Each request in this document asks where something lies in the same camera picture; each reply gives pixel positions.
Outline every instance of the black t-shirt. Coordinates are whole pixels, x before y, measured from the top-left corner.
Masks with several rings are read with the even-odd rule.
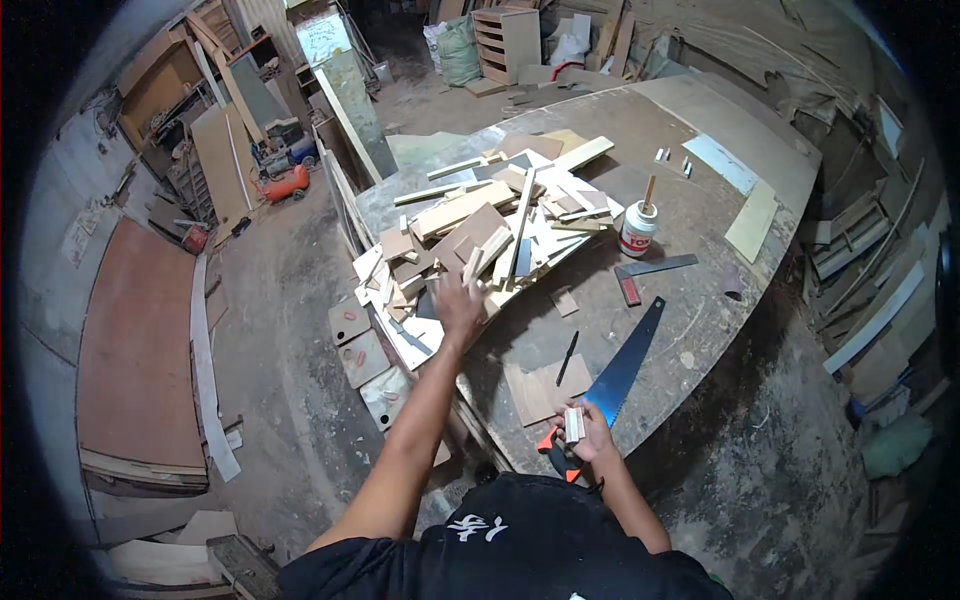
[[[598,492],[514,473],[468,492],[420,541],[338,541],[279,582],[291,600],[732,598],[683,552],[651,555],[627,537]]]

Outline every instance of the workbench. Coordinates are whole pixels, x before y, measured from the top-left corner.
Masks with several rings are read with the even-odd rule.
[[[586,139],[606,136],[615,147],[575,175],[624,206],[642,200],[648,176],[657,176],[653,202],[660,212],[659,231],[647,256],[695,253],[699,264],[638,277],[643,304],[628,308],[613,267],[633,259],[617,248],[616,232],[601,232],[504,306],[464,359],[457,387],[518,472],[556,474],[535,450],[548,425],[521,427],[504,363],[516,363],[529,372],[563,360],[579,329],[576,352],[583,354],[595,378],[654,298],[662,297],[666,306],[660,326],[612,429],[617,447],[624,455],[630,453],[680,406],[744,325],[780,265],[806,206],[820,153],[772,110],[739,88],[726,89],[731,84],[694,81],[694,89],[690,82],[661,82],[669,80],[601,91],[513,117],[356,198],[360,226],[375,240],[396,225],[401,213],[413,217],[433,203],[394,206],[394,197],[468,179],[469,171],[434,181],[428,181],[426,173],[480,156],[507,133],[571,129]],[[744,196],[683,147],[701,132],[723,144],[777,193],[780,207],[753,264],[724,238]],[[657,150],[667,147],[669,162],[655,162]],[[685,156],[694,165],[689,180],[680,167]],[[731,272],[743,285],[740,301],[725,295],[725,277]],[[549,293],[565,285],[571,286],[579,311],[562,318]]]

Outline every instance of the concrete floor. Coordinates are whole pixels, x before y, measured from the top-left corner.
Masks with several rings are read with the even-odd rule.
[[[374,48],[398,79],[378,94],[382,125],[468,133],[500,120],[506,93],[440,93],[419,29],[391,36],[368,36],[396,48]],[[211,262],[229,303],[213,344],[221,412],[244,416],[243,472],[211,480],[239,529],[275,543],[286,564],[353,498],[382,438],[328,331],[327,309],[356,283],[322,171],[303,201],[253,220]],[[867,487],[846,393],[821,367],[800,282],[788,278],[784,267],[711,374],[628,464],[675,546],[735,597],[850,597],[843,566],[862,533]],[[468,488],[469,459],[448,470],[418,529],[445,518]]]

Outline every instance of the metal ruler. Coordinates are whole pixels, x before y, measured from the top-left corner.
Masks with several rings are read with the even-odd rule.
[[[665,256],[663,258],[651,258],[650,260],[641,260],[621,265],[613,268],[616,275],[616,282],[620,286],[620,293],[623,294],[627,306],[637,306],[640,304],[640,293],[634,283],[634,276],[656,273],[657,271],[666,271],[676,269],[677,267],[686,267],[695,265],[699,261],[696,254],[682,254],[680,256]]]
[[[647,309],[643,318],[634,327],[634,331],[624,342],[623,346],[613,356],[610,364],[596,378],[584,398],[597,405],[607,418],[607,425],[613,427],[616,416],[627,399],[627,393],[634,385],[636,374],[647,355],[650,342],[654,339],[657,325],[660,324],[660,315],[666,300],[657,296],[654,303]]]

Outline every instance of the white glue bottle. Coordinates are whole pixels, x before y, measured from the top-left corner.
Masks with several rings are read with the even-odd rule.
[[[650,247],[650,240],[657,232],[657,207],[647,203],[641,212],[643,202],[631,204],[623,216],[623,228],[620,230],[620,251],[633,258],[643,256]]]

